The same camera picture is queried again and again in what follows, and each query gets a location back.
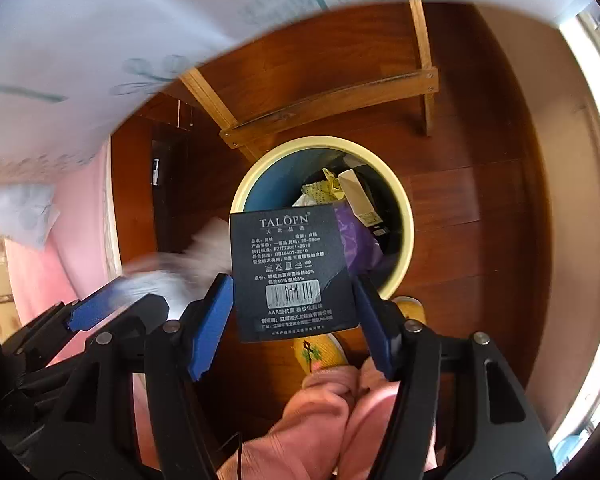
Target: barcode sticker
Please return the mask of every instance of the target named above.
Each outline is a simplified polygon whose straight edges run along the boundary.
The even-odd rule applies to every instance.
[[[307,282],[267,285],[266,295],[269,308],[320,303],[320,282],[309,280]]]

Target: screw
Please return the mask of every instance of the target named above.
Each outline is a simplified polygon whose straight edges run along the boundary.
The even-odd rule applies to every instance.
[[[422,330],[422,323],[416,319],[408,319],[404,322],[404,327],[407,330],[407,332],[417,334]]]
[[[96,336],[96,343],[99,345],[108,345],[112,339],[111,332],[101,332]]]
[[[486,345],[489,343],[491,339],[484,332],[476,332],[474,334],[474,341],[478,343],[478,345]]]
[[[162,329],[167,334],[175,334],[178,330],[180,330],[180,322],[177,319],[170,319],[164,322]]]

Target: pink cloth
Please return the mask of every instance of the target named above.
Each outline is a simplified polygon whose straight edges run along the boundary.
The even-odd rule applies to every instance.
[[[105,143],[89,164],[64,175],[56,183],[53,200],[60,216],[49,240],[55,243],[64,272],[82,300],[109,282],[105,250],[107,150]]]
[[[394,408],[398,383],[390,383],[371,358],[309,375],[288,402],[282,419],[242,448],[244,480],[363,480],[373,465]],[[436,467],[432,432],[425,471]],[[237,477],[237,453],[218,471]]]
[[[108,281],[104,247],[107,145],[85,167],[56,185],[54,205],[60,216],[43,250],[5,240],[9,279],[22,324],[59,301],[83,300]],[[79,332],[52,363],[84,350],[90,333]]]

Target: black tag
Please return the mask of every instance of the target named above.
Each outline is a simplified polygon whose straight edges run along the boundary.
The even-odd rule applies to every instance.
[[[231,215],[234,305],[243,342],[358,325],[331,205]]]

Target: wooden floor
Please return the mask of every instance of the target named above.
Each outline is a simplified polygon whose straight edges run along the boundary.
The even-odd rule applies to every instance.
[[[421,133],[417,98],[366,108],[261,141],[270,149],[308,135],[353,140],[400,178],[416,227],[397,294],[419,298],[443,335],[492,336],[528,380],[544,317],[546,259],[540,170],[528,112],[510,69],[473,7],[425,4],[440,70],[434,127]],[[408,7],[347,9],[277,31],[201,72],[241,121],[337,86],[408,72],[416,45]],[[193,108],[164,201],[169,247],[181,250],[212,216],[228,218],[248,163]],[[352,363],[367,355],[359,329],[339,333]],[[240,344],[232,316],[211,370],[198,385],[220,442],[264,434],[303,378],[290,342]],[[438,417],[448,427],[448,381]]]

